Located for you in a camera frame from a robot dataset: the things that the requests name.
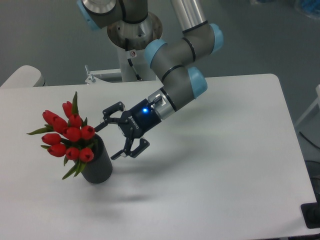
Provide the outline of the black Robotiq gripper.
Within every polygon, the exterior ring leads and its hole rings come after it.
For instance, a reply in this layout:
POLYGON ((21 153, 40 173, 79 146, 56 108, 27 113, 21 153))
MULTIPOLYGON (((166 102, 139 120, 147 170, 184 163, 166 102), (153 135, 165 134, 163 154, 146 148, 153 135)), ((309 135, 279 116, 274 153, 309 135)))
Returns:
POLYGON ((112 155, 110 157, 112 160, 116 160, 120 156, 136 158, 140 155, 150 146, 150 143, 142 136, 161 123, 161 119, 151 108, 147 99, 142 100, 129 110, 126 110, 124 103, 119 101, 104 109, 102 114, 102 122, 94 128, 95 132, 101 131, 109 124, 115 124, 126 137, 123 149, 112 155), (121 116, 112 117, 116 112, 122 112, 121 116), (132 150, 134 139, 139 139, 139 145, 132 150))

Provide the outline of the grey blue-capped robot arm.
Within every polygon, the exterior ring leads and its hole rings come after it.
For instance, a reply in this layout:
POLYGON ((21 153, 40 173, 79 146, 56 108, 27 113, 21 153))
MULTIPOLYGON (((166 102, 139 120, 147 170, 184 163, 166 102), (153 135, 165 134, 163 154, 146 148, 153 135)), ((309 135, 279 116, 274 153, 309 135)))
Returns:
POLYGON ((146 0, 79 0, 77 6, 93 30, 106 29, 117 49, 123 82, 159 79, 162 87, 129 110, 119 102, 103 111, 100 131, 116 124, 125 136, 120 156, 137 157, 148 146, 144 134, 177 112, 208 88, 202 73, 191 64, 219 50, 224 36, 208 23, 198 0, 174 0, 172 6, 182 29, 182 39, 169 44, 162 39, 160 19, 146 0))

